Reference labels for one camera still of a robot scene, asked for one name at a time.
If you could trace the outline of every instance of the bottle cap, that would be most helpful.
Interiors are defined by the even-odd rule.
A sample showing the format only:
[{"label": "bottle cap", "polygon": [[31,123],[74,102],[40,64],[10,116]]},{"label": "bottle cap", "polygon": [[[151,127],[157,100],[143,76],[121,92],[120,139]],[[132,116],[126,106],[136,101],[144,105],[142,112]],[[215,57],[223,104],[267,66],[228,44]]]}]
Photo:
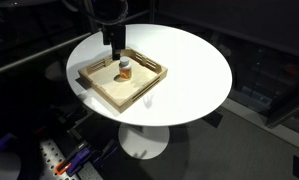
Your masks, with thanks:
[{"label": "bottle cap", "polygon": [[129,58],[128,57],[121,57],[120,58],[120,62],[121,62],[121,64],[122,65],[124,65],[124,66],[126,66],[126,65],[128,65],[129,64]]}]

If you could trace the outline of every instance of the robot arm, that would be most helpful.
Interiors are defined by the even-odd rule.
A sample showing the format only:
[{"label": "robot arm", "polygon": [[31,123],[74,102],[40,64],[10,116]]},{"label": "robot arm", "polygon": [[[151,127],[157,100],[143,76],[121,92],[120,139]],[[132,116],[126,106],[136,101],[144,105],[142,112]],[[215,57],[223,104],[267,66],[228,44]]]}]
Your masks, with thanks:
[{"label": "robot arm", "polygon": [[70,3],[82,14],[101,24],[103,44],[112,47],[112,59],[119,60],[121,50],[126,48],[126,27],[121,22],[128,14],[127,0],[90,0],[93,4],[95,16],[81,8],[76,0]]},{"label": "robot arm", "polygon": [[120,60],[121,50],[126,48],[126,27],[119,24],[114,26],[103,26],[103,44],[112,48],[112,60]]}]

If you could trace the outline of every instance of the wooden tray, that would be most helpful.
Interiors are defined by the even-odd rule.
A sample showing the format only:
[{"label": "wooden tray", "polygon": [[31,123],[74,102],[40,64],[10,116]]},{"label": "wooden tray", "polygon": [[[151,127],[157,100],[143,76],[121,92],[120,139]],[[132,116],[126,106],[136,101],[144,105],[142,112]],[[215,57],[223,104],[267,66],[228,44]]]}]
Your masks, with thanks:
[{"label": "wooden tray", "polygon": [[93,90],[122,113],[164,79],[167,68],[130,48],[120,54],[131,59],[132,77],[129,80],[120,78],[119,61],[113,61],[111,55],[78,72]]}]

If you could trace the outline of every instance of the cable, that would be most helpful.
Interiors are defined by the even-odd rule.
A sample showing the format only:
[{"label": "cable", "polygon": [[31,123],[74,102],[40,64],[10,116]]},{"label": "cable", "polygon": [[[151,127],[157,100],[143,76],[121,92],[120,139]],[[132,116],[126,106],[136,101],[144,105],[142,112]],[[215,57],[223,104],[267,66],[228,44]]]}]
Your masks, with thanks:
[{"label": "cable", "polygon": [[110,25],[115,25],[115,24],[118,24],[118,23],[122,22],[123,19],[128,14],[128,2],[127,2],[127,0],[120,1],[120,2],[123,3],[123,10],[122,10],[121,14],[118,16],[118,18],[114,19],[114,20],[104,20],[102,18],[93,16],[92,14],[87,12],[84,8],[82,8],[75,0],[70,1],[70,4],[72,6],[74,6],[75,8],[77,8],[82,14],[84,14],[85,16],[88,16],[89,18],[94,20],[96,23],[110,26]]}]

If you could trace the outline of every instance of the table top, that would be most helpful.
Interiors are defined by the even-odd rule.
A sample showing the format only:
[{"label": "table top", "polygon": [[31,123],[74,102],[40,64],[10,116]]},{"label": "table top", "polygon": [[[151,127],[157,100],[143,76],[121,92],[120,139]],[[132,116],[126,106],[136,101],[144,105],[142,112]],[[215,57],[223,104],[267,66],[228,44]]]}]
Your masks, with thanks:
[{"label": "table top", "polygon": [[184,124],[214,111],[229,94],[232,75],[226,59],[198,36],[160,25],[127,25],[126,46],[167,67],[168,73],[123,113],[79,83],[80,68],[111,54],[111,46],[103,45],[101,32],[82,41],[67,63],[73,92],[105,117],[139,126]]}]

